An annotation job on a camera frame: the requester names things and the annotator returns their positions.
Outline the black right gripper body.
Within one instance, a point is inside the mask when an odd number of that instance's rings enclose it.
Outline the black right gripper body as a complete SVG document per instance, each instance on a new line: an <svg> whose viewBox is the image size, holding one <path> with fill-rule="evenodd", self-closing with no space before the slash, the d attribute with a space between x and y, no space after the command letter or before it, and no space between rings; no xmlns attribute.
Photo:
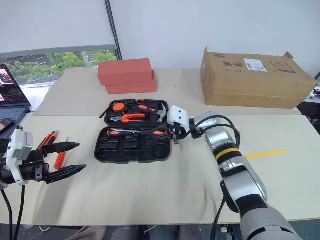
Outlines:
<svg viewBox="0 0 320 240"><path fill-rule="evenodd" d="M173 143L175 145L179 144L180 140L183 140L186 138L186 130L185 128L177 122L173 123L173 128L172 128L172 137L173 137Z"/></svg>

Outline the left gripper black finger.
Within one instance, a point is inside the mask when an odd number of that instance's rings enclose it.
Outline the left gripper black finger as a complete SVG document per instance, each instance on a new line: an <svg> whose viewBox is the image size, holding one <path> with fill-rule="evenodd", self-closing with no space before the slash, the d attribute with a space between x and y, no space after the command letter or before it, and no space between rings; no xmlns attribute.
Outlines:
<svg viewBox="0 0 320 240"><path fill-rule="evenodd" d="M51 183L55 183L55 182L67 179L79 173L86 167L87 167L86 164L79 164L79 165L71 165L71 166L60 168L55 172L49 173L45 178L45 182L47 184L51 184Z"/></svg>
<svg viewBox="0 0 320 240"><path fill-rule="evenodd" d="M53 143L49 145L45 145L42 147L42 152L44 157L46 158L48 154L52 153L63 153L63 152L68 152L74 148L79 147L80 144L76 142L59 142L59 143Z"/></svg>

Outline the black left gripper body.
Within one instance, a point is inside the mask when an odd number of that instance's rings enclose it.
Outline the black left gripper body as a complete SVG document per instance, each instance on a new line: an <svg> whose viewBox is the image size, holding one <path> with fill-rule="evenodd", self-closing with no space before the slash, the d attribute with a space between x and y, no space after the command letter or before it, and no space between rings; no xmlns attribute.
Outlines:
<svg viewBox="0 0 320 240"><path fill-rule="evenodd" d="M22 177L28 181L46 182L50 173L49 165L45 163L47 156L43 149L32 150L19 166Z"/></svg>

